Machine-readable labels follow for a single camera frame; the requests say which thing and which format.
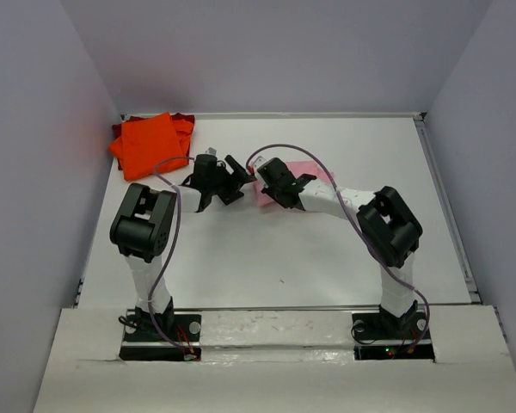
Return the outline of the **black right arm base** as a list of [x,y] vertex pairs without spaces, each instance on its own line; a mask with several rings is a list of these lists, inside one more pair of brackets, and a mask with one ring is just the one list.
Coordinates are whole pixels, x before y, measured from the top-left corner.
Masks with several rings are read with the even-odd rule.
[[425,327],[426,317],[422,311],[414,315],[404,332],[387,332],[377,312],[354,313],[352,321],[350,332],[355,343],[353,356],[356,361],[435,360],[429,331],[415,342]]

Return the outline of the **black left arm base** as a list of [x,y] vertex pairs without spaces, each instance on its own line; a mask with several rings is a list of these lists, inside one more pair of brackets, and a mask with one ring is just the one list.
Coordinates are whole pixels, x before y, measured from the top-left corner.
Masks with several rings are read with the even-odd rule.
[[176,313],[173,326],[160,334],[150,320],[139,322],[134,311],[119,316],[123,326],[119,357],[123,361],[199,361],[202,317]]

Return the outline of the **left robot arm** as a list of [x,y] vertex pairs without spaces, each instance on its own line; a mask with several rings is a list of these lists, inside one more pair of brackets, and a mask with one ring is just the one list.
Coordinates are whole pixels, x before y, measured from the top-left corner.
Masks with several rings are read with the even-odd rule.
[[164,273],[171,261],[184,212],[201,213],[217,196],[225,205],[243,197],[243,186],[255,178],[232,156],[220,160],[214,151],[189,158],[193,172],[179,185],[164,180],[168,190],[144,184],[129,185],[109,231],[109,238],[125,257],[137,294],[133,320],[119,321],[156,340],[179,348],[173,338],[175,310]]

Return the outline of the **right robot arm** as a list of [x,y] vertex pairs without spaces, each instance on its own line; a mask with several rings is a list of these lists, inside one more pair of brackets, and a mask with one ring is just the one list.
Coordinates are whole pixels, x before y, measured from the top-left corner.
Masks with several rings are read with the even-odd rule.
[[259,156],[250,164],[262,192],[280,206],[348,220],[380,266],[378,326],[386,336],[398,337],[417,311],[413,279],[421,224],[393,187],[378,191],[344,188],[322,163],[318,167],[326,180],[310,174],[296,177],[277,157]]

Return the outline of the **pink t shirt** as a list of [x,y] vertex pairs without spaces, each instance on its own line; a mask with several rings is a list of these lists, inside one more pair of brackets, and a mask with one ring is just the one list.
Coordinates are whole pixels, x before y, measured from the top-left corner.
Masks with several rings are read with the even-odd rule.
[[[304,191],[300,194],[300,200],[302,201],[304,210],[299,211],[328,211],[330,209],[329,204],[335,202],[336,200],[336,192],[332,186],[332,182],[329,180],[328,175],[324,171],[322,175],[316,174],[319,171],[319,165],[313,161],[297,161],[284,163],[296,177],[299,177],[304,173],[311,174],[317,177],[317,179],[315,181],[310,182],[304,188]],[[261,179],[256,179],[257,181],[255,182],[255,192],[257,196],[258,206],[264,207],[266,205],[276,203],[269,196],[261,192],[261,190],[263,189]]]

